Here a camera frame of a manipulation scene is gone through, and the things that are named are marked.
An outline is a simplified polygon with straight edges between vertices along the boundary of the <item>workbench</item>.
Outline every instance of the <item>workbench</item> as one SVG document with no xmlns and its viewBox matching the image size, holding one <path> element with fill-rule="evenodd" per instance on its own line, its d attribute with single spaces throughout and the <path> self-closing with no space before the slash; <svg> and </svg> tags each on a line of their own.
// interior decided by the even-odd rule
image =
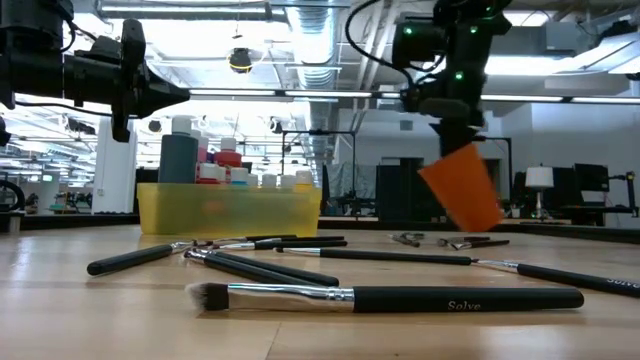
<svg viewBox="0 0 640 360">
<path fill-rule="evenodd" d="M 389 231 L 321 230 L 349 248 L 508 259 L 640 279 L 640 247 L 529 234 L 461 252 L 403 246 Z M 455 233 L 427 233 L 433 239 Z M 91 278 L 92 260 L 172 238 L 136 225 L 24 231 L 0 238 L 0 359 L 639 359 L 640 301 L 583 290 L 577 310 L 463 314 L 201 314 L 193 282 L 248 282 L 181 256 Z M 474 266 L 240 255 L 333 275 L 349 285 L 560 286 Z"/>
</svg>

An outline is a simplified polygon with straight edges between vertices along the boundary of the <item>black robotic camera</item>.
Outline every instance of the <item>black robotic camera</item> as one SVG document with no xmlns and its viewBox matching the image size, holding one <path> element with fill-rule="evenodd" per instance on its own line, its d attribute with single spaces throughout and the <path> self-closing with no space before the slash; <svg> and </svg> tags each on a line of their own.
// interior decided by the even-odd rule
<svg viewBox="0 0 640 360">
<path fill-rule="evenodd" d="M 511 23 L 504 8 L 511 0 L 439 0 L 433 16 L 401 14 L 397 21 L 391 63 L 412 68 L 412 62 L 433 62 L 427 75 L 401 91 L 404 110 L 441 118 L 432 125 L 446 155 L 471 142 L 484 125 L 480 107 L 486 82 L 484 68 L 494 36 Z M 446 67 L 432 73 L 444 61 Z"/>
<path fill-rule="evenodd" d="M 0 1 L 0 102 L 16 105 L 15 93 L 110 104 L 113 138 L 129 141 L 129 118 L 189 100 L 188 90 L 149 70 L 139 21 L 125 20 L 121 42 L 98 37 L 89 51 L 61 51 L 62 24 L 74 32 L 71 0 Z"/>
</svg>

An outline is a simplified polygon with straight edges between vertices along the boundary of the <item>ceiling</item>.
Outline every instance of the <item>ceiling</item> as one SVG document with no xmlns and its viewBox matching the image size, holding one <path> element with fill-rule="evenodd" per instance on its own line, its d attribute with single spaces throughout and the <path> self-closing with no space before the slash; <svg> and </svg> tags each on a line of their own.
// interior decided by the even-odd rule
<svg viewBox="0 0 640 360">
<path fill-rule="evenodd" d="M 297 1 L 321 2 L 320 0 L 282 0 L 271 3 L 291 4 Z M 199 10 L 195 12 L 184 11 L 183 7 L 179 7 L 193 5 L 196 2 Z M 90 13 L 91 7 L 87 8 L 87 3 L 92 2 L 76 0 L 74 3 L 77 12 L 75 22 L 81 28 L 96 35 L 113 38 L 119 36 L 122 18 L 105 17 L 109 14 L 117 15 L 118 12 L 104 11 L 99 13 L 103 17 L 98 18 Z M 363 67 L 363 58 L 348 45 L 343 31 L 349 13 L 346 7 L 317 10 L 325 11 L 327 16 L 320 26 L 331 25 L 331 28 L 335 29 L 335 33 L 327 34 L 326 29 L 311 33 L 304 26 L 297 25 L 298 17 L 308 21 L 304 16 L 313 14 L 297 12 L 292 7 L 273 6 L 271 21 L 259 21 L 259 19 L 236 21 L 238 16 L 241 19 L 248 19 L 249 10 L 263 11 L 264 3 L 221 4 L 215 0 L 193 0 L 192 3 L 180 0 L 173 2 L 119 0 L 102 3 L 103 6 L 112 7 L 134 8 L 144 5 L 165 8 L 161 16 L 156 16 L 155 19 L 140 19 L 147 40 L 146 59 L 154 72 L 180 87 L 299 89 L 306 86 L 310 88 L 309 86 L 313 85 L 301 79 L 311 79 L 309 76 L 313 75 L 314 71 L 324 74 L 323 76 L 328 79 L 323 89 L 378 89 L 381 85 L 397 87 L 405 81 L 402 75 L 392 69 L 377 67 L 370 63 Z M 338 6 L 349 5 L 350 1 L 335 0 L 333 3 Z M 508 17 L 516 26 L 540 26 L 547 21 L 547 14 L 561 21 L 571 22 L 576 19 L 597 18 L 636 5 L 637 1 L 612 0 L 514 1 L 509 8 Z M 217 9 L 215 16 L 212 12 L 205 11 L 206 9 L 202 10 L 205 6 L 215 7 Z M 387 2 L 379 14 L 376 14 L 376 9 L 373 8 L 360 15 L 351 27 L 351 34 L 362 47 L 367 46 L 370 36 L 373 37 L 372 45 L 374 46 L 371 47 L 371 52 L 377 52 L 383 58 L 389 58 L 394 15 L 401 12 L 429 12 L 432 6 L 433 1 Z M 377 26 L 373 26 L 378 15 L 380 21 Z M 71 51 L 88 49 L 90 46 L 90 40 L 79 36 Z M 241 47 L 250 49 L 250 56 L 254 62 L 251 72 L 247 75 L 239 75 L 231 71 L 227 59 L 233 48 Z M 317 62 L 313 59 L 320 59 L 325 53 L 332 54 L 330 63 L 320 64 L 321 66 L 308 65 L 308 63 Z M 628 81 L 623 75 L 490 76 L 484 92 L 528 95 L 615 95 L 624 91 L 625 86 L 628 88 Z M 71 101 L 42 99 L 21 94 L 17 95 L 17 99 L 29 102 L 56 101 L 72 105 Z M 216 149 L 220 138 L 234 136 L 244 142 L 245 145 L 239 146 L 238 151 L 245 154 L 247 161 L 256 162 L 258 172 L 279 173 L 282 136 L 272 132 L 270 123 L 280 122 L 285 130 L 307 130 L 318 126 L 325 129 L 338 129 L 340 119 L 335 118 L 340 117 L 339 113 L 331 110 L 336 106 L 331 103 L 318 104 L 306 101 L 220 100 L 192 100 L 171 106 L 157 111 L 145 120 L 136 121 L 139 139 L 138 166 L 157 166 L 160 138 L 168 133 L 171 117 L 191 115 L 194 128 L 201 130 L 203 135 L 211 139 L 212 150 Z M 487 104 L 487 110 L 494 111 L 496 116 L 501 116 L 513 110 L 514 106 L 517 104 Z M 101 104 L 87 103 L 85 108 L 110 112 L 109 106 Z M 0 154 L 2 157 L 0 165 L 3 171 L 11 176 L 23 172 L 24 176 L 29 177 L 32 172 L 42 168 L 58 169 L 63 172 L 64 181 L 91 180 L 93 167 L 95 167 L 97 137 L 78 134 L 66 127 L 69 119 L 72 119 L 92 126 L 98 131 L 97 116 L 61 108 L 40 107 L 18 107 L 13 111 L 5 109 L 2 112 L 8 131 L 14 134 L 11 144 L 3 154 Z M 351 121 L 350 116 L 341 117 Z M 374 125 L 367 127 L 369 131 L 376 134 L 383 134 L 385 127 L 389 126 L 385 124 L 382 117 L 369 116 L 369 118 L 375 119 L 374 123 L 379 124 L 375 125 L 378 128 L 373 130 L 371 129 Z M 150 120 L 160 121 L 163 131 L 160 133 L 149 131 Z M 295 142 L 292 142 L 292 151 L 286 158 L 286 172 L 294 172 L 303 166 L 317 170 L 319 162 L 330 160 L 333 143 L 334 140 L 331 138 L 309 138 L 306 135 L 298 137 Z"/>
</svg>

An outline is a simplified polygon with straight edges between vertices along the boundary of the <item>yellow plastic bin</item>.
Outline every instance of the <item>yellow plastic bin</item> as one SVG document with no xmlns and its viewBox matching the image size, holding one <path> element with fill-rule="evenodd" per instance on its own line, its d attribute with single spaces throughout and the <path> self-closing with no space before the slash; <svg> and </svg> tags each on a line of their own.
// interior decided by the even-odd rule
<svg viewBox="0 0 640 360">
<path fill-rule="evenodd" d="M 315 188 L 138 184 L 140 225 L 147 235 L 315 236 L 321 199 Z"/>
</svg>

